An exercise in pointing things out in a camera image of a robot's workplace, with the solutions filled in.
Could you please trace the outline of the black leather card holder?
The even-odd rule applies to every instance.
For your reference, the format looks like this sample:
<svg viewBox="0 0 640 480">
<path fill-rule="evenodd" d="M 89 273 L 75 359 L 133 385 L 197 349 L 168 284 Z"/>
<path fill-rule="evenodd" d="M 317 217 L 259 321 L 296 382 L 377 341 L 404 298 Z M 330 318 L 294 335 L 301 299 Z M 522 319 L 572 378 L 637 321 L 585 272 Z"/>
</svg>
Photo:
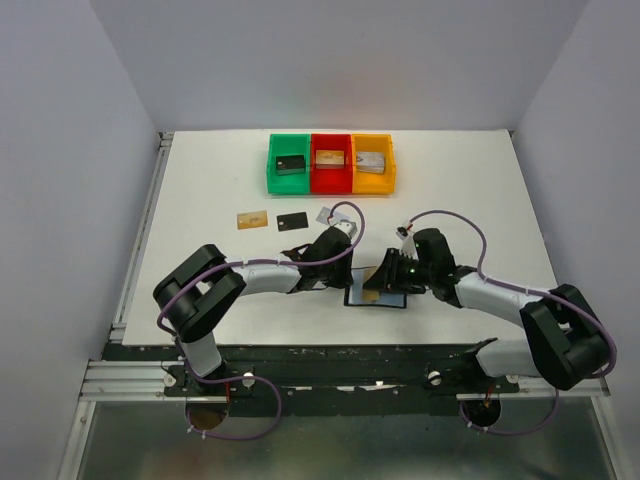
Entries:
<svg viewBox="0 0 640 480">
<path fill-rule="evenodd" d="M 376 308 L 395 308 L 395 309 L 406 309 L 407 308 L 407 295 L 406 294 L 397 294 L 397 293 L 388 293 L 388 292 L 379 292 L 380 298 L 377 302 L 371 304 L 365 304 L 362 302 L 361 293 L 362 293 L 362 277 L 363 270 L 369 268 L 354 268 L 351 271 L 352 275 L 352 284 L 345 289 L 343 304 L 346 307 L 376 307 Z"/>
</svg>

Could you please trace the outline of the silver credit card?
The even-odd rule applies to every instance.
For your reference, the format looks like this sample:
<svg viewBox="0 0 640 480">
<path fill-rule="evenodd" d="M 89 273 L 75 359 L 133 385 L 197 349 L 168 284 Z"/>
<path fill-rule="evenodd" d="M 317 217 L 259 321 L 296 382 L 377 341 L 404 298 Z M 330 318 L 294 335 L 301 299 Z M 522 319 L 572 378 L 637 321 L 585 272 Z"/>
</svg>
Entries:
<svg viewBox="0 0 640 480">
<path fill-rule="evenodd" d="M 329 207 L 323 207 L 316 217 L 316 221 L 323 225 L 332 226 L 341 220 L 340 213 Z"/>
</svg>

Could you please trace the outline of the black credit card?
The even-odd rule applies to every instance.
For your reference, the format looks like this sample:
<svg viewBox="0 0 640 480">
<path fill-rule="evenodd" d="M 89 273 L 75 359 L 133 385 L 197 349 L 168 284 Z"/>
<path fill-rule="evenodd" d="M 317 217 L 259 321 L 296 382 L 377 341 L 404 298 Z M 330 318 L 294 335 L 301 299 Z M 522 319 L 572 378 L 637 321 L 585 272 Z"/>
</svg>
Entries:
<svg viewBox="0 0 640 480">
<path fill-rule="evenodd" d="M 309 227 L 306 212 L 295 212 L 278 215 L 276 217 L 276 224 L 279 232 L 300 230 Z"/>
</svg>

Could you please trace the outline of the gold VIP card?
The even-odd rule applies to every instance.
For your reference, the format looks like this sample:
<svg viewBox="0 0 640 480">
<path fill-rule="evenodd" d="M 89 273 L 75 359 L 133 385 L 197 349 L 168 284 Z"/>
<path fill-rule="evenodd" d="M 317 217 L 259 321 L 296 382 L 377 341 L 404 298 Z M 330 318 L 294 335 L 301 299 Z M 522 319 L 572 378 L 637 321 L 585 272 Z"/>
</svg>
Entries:
<svg viewBox="0 0 640 480">
<path fill-rule="evenodd" d="M 236 218 L 238 230 L 267 227 L 268 213 L 266 210 L 239 213 Z"/>
</svg>

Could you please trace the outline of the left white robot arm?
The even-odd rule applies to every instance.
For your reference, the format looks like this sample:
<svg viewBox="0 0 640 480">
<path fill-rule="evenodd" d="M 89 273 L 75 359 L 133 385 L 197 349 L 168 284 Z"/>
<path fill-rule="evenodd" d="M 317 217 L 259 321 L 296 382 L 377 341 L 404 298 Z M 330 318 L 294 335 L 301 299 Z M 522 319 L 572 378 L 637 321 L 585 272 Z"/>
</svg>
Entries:
<svg viewBox="0 0 640 480">
<path fill-rule="evenodd" d="M 353 222 L 343 220 L 313 243 L 263 260 L 233 260 L 206 244 L 160 281 L 152 293 L 158 326 L 175 338 L 190 366 L 188 384 L 201 395 L 220 387 L 223 359 L 213 330 L 239 297 L 350 286 L 356 232 Z"/>
</svg>

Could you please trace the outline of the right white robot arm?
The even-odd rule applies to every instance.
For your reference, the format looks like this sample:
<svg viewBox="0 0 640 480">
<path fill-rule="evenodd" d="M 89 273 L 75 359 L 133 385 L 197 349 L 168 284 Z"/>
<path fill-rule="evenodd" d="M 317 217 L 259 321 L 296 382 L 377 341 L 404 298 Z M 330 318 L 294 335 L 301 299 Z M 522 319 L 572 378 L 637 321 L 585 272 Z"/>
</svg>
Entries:
<svg viewBox="0 0 640 480">
<path fill-rule="evenodd" d="M 568 284 L 551 291 L 514 291 L 480 277 L 474 267 L 458 265 L 445 236 L 435 228 L 410 234 L 409 255 L 389 248 L 381 265 L 364 283 L 371 291 L 402 295 L 431 292 L 453 307 L 480 311 L 523 329 L 520 340 L 488 339 L 469 354 L 460 379 L 480 392 L 496 377 L 518 375 L 544 379 L 567 391 L 611 359 L 604 334 L 585 318 L 592 311 L 581 292 Z"/>
</svg>

